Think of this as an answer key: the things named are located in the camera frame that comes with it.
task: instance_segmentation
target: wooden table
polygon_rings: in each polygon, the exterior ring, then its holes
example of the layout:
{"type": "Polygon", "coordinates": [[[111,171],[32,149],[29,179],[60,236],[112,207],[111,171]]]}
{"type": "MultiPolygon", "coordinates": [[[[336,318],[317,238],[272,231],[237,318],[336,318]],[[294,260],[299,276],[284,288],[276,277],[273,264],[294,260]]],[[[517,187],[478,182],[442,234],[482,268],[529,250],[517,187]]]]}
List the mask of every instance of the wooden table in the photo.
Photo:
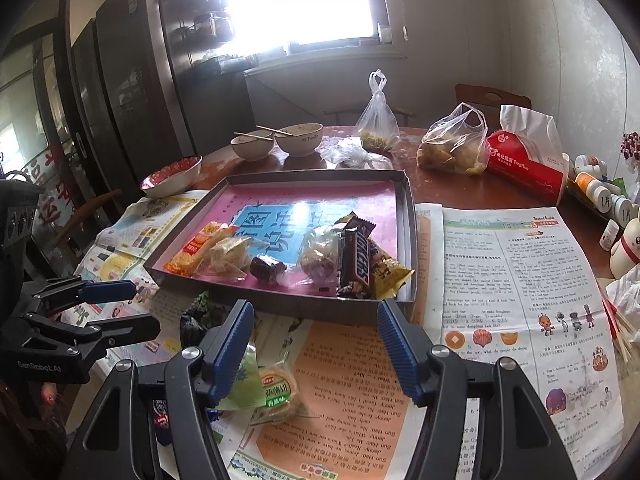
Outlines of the wooden table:
{"type": "MultiPolygon", "coordinates": [[[[278,146],[274,146],[263,160],[247,162],[238,158],[231,146],[226,146],[204,158],[202,179],[196,183],[194,189],[211,189],[221,179],[232,174],[333,169],[336,165],[322,160],[318,152],[335,144],[343,137],[349,137],[352,131],[352,126],[326,126],[323,131],[324,138],[316,153],[302,158],[290,157],[278,146]]],[[[390,158],[395,170],[406,172],[416,203],[441,203],[443,206],[459,209],[548,206],[516,185],[487,171],[480,177],[473,177],[418,168],[415,155],[425,130],[400,128],[400,131],[401,141],[390,158]]],[[[562,199],[558,211],[578,240],[596,277],[612,278],[609,270],[609,254],[598,244],[606,222],[590,214],[585,206],[572,196],[565,196],[562,199]]],[[[640,399],[636,400],[636,392],[640,390],[640,374],[625,367],[617,354],[616,360],[625,415],[624,438],[628,440],[628,444],[622,457],[600,478],[635,480],[640,476],[640,431],[637,430],[640,420],[640,399]],[[629,460],[635,460],[635,465],[629,466],[629,460]],[[620,476],[621,472],[624,473],[629,469],[635,469],[633,476],[620,476]]]]}

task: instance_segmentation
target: bowl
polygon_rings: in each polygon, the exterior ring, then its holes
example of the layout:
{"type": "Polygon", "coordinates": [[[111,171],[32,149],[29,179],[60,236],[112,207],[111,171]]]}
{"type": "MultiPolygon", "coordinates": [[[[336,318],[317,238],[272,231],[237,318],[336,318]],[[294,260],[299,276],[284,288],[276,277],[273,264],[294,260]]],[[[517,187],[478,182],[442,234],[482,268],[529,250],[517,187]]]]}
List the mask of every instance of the bowl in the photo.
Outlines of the bowl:
{"type": "Polygon", "coordinates": [[[290,156],[311,155],[322,141],[322,124],[319,123],[294,124],[281,130],[294,135],[275,134],[280,149],[290,156]]]}
{"type": "Polygon", "coordinates": [[[244,160],[260,160],[269,155],[273,147],[273,137],[270,137],[270,132],[264,130],[256,130],[249,132],[252,135],[264,137],[267,140],[252,139],[251,137],[237,136],[235,139],[231,139],[231,147],[236,152],[236,155],[244,160]]]}
{"type": "Polygon", "coordinates": [[[187,191],[197,180],[202,165],[200,155],[186,156],[150,174],[140,184],[149,198],[164,198],[187,191]]]}

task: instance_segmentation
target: chopsticks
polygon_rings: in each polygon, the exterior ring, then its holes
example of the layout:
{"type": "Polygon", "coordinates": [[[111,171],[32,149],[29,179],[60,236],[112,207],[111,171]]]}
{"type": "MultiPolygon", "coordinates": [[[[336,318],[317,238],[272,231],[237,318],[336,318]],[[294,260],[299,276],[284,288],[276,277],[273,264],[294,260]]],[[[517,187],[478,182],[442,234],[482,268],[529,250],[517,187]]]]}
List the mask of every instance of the chopsticks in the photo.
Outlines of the chopsticks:
{"type": "Polygon", "coordinates": [[[274,130],[273,128],[267,128],[266,126],[260,126],[260,124],[255,125],[259,130],[267,130],[268,132],[273,132],[274,134],[283,134],[289,137],[295,137],[294,134],[290,134],[289,132],[283,132],[282,130],[274,130]]]}
{"type": "Polygon", "coordinates": [[[260,140],[273,140],[271,136],[269,137],[261,137],[260,135],[252,135],[252,134],[241,134],[239,132],[235,132],[236,135],[240,135],[243,137],[251,137],[252,139],[260,139],[260,140]]]}

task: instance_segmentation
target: orange snack package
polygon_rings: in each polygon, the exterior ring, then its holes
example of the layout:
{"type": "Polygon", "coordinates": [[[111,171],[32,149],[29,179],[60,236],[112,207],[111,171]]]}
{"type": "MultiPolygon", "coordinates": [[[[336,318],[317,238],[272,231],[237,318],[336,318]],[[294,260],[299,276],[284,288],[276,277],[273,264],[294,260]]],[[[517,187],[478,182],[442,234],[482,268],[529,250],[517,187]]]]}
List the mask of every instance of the orange snack package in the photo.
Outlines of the orange snack package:
{"type": "Polygon", "coordinates": [[[235,225],[209,222],[196,234],[179,253],[164,265],[164,268],[174,274],[191,276],[210,248],[222,238],[233,236],[238,230],[235,225]]]}

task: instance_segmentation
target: window sill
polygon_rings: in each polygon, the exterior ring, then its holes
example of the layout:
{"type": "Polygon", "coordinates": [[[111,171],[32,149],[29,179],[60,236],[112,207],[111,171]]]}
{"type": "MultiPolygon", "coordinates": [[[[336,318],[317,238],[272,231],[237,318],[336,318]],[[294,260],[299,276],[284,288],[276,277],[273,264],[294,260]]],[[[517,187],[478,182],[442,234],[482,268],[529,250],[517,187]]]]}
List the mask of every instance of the window sill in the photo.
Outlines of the window sill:
{"type": "Polygon", "coordinates": [[[255,68],[250,68],[244,73],[248,76],[257,75],[263,72],[279,70],[284,67],[296,66],[303,63],[313,63],[325,60],[338,59],[364,59],[372,57],[384,57],[395,59],[406,59],[406,56],[393,45],[365,45],[365,46],[342,46],[338,48],[325,48],[313,50],[311,52],[300,52],[290,56],[282,56],[260,62],[255,68]]]}

